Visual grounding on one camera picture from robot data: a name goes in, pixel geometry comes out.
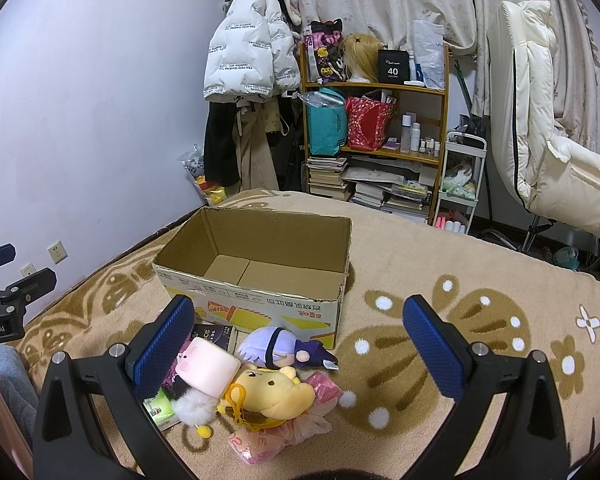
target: mannequin head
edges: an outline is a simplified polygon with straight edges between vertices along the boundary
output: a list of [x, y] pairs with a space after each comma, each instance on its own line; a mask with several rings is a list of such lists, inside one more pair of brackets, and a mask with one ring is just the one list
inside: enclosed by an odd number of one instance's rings
[[340, 43], [347, 76], [358, 82], [378, 82], [378, 50], [382, 43], [369, 34], [349, 34]]

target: green package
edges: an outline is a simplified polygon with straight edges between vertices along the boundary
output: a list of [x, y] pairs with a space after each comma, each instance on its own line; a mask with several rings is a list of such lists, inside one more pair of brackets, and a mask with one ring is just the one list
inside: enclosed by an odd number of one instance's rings
[[158, 394], [155, 397], [144, 400], [144, 407], [149, 412], [149, 415], [151, 415], [154, 424], [158, 427], [175, 416], [171, 403], [162, 388], [158, 390]]

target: purple-haired doll plush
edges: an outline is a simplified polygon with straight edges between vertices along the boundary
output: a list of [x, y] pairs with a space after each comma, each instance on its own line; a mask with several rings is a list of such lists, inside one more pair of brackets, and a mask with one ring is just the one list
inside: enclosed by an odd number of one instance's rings
[[251, 332], [238, 348], [246, 361], [270, 370], [283, 366], [325, 367], [338, 370], [338, 358], [327, 352], [320, 341], [300, 341], [289, 330], [265, 326]]

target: cardboard box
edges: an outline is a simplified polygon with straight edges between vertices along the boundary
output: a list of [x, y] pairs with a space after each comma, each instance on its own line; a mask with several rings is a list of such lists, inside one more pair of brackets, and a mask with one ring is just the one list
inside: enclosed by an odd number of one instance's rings
[[284, 326], [331, 349], [350, 238], [349, 218], [203, 207], [155, 257], [154, 269], [205, 320], [242, 332]]

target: power outlet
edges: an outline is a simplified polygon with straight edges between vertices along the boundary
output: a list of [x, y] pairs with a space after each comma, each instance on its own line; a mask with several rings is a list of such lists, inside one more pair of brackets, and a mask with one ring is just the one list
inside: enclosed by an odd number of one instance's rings
[[55, 264], [59, 264], [62, 260], [66, 258], [66, 251], [64, 250], [64, 246], [62, 242], [58, 240], [55, 244], [48, 248], [49, 254], [51, 255], [51, 259]]
[[20, 269], [20, 273], [26, 278], [32, 274], [36, 273], [36, 267], [33, 266], [31, 262]]

